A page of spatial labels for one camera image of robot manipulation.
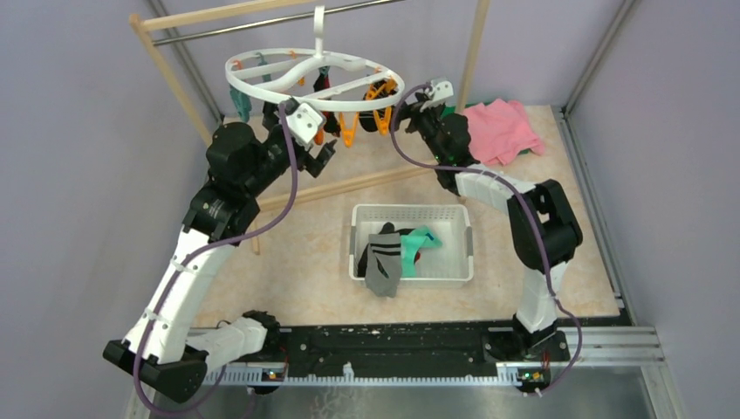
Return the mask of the grey sock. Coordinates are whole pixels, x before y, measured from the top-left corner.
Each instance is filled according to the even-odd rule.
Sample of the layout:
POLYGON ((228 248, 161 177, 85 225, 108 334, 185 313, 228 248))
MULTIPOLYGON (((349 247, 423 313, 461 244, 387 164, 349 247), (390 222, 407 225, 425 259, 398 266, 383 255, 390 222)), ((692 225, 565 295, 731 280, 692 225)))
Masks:
MULTIPOLYGON (((399 244, 399 236, 376 236, 376 240, 383 243, 386 240, 391 244, 399 244)), ((401 281, 401 259, 394 250, 381 251, 370 249, 368 252, 366 287, 377 297, 394 298, 401 281)))

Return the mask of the teal sock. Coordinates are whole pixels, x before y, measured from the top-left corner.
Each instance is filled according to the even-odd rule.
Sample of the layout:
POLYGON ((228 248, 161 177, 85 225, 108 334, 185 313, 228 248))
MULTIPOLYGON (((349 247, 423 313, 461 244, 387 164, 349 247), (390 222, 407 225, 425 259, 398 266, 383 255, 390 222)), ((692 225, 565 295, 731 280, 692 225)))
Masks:
POLYGON ((401 276, 417 276, 416 263, 426 249, 441 248, 443 241, 427 226, 399 230, 401 244, 401 276))

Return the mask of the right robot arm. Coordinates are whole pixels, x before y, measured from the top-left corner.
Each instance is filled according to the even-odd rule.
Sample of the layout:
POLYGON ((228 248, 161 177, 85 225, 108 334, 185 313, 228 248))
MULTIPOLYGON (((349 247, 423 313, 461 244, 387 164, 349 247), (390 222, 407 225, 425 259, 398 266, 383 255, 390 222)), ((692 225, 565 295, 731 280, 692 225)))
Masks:
POLYGON ((487 168, 469 151, 467 119, 443 114, 441 106, 402 101, 393 111, 391 129, 396 131, 404 120, 407 133, 418 133, 433 155, 430 168, 443 189, 508 217, 514 251, 524 266, 523 294, 511 330, 495 333, 488 353, 497 361, 544 360, 562 311, 559 282, 583 242, 562 185, 552 179, 516 181, 487 168))

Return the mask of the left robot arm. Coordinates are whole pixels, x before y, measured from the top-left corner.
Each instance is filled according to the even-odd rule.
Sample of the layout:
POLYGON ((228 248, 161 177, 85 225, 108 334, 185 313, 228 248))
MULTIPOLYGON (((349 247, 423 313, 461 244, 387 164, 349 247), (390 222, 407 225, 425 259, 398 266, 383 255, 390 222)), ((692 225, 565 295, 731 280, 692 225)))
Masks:
POLYGON ((281 175, 318 177, 335 153, 334 141, 311 155, 295 135, 273 127, 260 141, 252 127, 219 127, 206 150, 208 180, 192 198, 174 255, 147 309, 106 360, 178 403, 190 400, 207 375, 244 356, 276 356, 279 322, 256 310, 215 331, 190 337, 199 307, 221 266, 243 241, 260 207, 257 197, 281 175))

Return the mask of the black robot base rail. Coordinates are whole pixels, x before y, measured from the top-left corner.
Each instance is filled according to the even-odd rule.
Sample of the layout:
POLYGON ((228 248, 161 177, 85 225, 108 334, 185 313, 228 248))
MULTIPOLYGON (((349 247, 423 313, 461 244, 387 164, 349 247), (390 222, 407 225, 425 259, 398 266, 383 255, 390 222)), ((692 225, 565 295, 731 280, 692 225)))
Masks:
POLYGON ((271 328, 264 347, 242 360, 272 364, 264 378, 354 380, 383 384, 504 378, 504 363, 523 362, 511 382, 544 389, 551 368, 573 347, 557 326, 528 334, 515 320, 271 328))

